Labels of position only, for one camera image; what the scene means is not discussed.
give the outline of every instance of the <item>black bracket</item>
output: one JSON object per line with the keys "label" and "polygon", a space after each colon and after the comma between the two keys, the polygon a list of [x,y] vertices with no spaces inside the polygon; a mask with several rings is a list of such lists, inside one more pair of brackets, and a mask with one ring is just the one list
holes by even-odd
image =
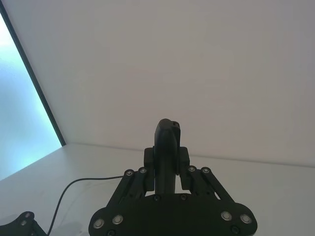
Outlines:
{"label": "black bracket", "polygon": [[[191,194],[174,193],[176,175]],[[89,224],[90,236],[251,236],[256,230],[251,210],[233,201],[210,168],[190,165],[179,124],[168,119],[157,126],[155,146],[145,149],[144,167],[125,171]]]}
{"label": "black bracket", "polygon": [[34,213],[23,212],[18,218],[7,225],[0,226],[1,236],[47,236],[34,220]]}

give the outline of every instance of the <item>black cable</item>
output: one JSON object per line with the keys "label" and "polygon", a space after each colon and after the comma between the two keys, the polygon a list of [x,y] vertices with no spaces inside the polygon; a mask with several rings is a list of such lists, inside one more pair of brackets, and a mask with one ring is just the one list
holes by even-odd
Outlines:
{"label": "black cable", "polygon": [[55,213],[54,213],[54,216],[53,216],[53,220],[51,221],[51,224],[50,224],[50,227],[49,227],[47,236],[50,235],[51,230],[53,229],[53,225],[54,225],[54,222],[55,222],[55,219],[56,219],[56,215],[57,215],[57,212],[58,212],[58,209],[59,209],[61,200],[62,200],[62,198],[63,198],[63,196],[64,196],[64,193],[67,191],[67,189],[68,189],[72,184],[74,184],[75,182],[78,182],[78,181],[82,181],[82,180],[108,180],[108,179],[115,179],[115,178],[122,178],[122,177],[123,177],[123,176],[115,176],[115,177],[107,177],[107,178],[79,178],[79,179],[76,179],[76,180],[72,181],[70,184],[68,184],[68,186],[64,189],[63,193],[61,194],[61,196],[60,196],[60,198],[59,198],[59,201],[58,201],[58,203],[57,203],[57,207],[56,207],[56,210],[55,210]]}

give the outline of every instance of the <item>bright window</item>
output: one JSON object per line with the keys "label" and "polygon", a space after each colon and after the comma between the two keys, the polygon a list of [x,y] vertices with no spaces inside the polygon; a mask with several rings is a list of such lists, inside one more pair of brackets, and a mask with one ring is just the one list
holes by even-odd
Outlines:
{"label": "bright window", "polygon": [[60,147],[0,15],[0,180]]}

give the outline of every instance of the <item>white table surface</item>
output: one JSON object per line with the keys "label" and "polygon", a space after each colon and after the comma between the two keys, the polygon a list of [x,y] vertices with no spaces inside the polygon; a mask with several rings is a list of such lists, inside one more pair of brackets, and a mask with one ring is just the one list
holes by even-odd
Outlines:
{"label": "white table surface", "polygon": [[[314,235],[315,168],[190,157],[208,166],[232,198],[248,206],[258,221],[255,236]],[[61,192],[74,179],[119,176],[143,166],[143,152],[66,145],[0,181],[0,225],[23,211],[48,231]],[[75,183],[61,203],[51,236],[87,236],[91,216],[106,206],[118,180]],[[181,192],[177,182],[177,192]]]}

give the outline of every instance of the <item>blue sky through window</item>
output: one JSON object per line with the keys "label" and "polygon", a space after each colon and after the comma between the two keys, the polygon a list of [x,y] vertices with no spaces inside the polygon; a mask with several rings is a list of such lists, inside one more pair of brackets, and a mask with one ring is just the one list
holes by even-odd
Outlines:
{"label": "blue sky through window", "polygon": [[0,15],[0,180],[60,147]]}

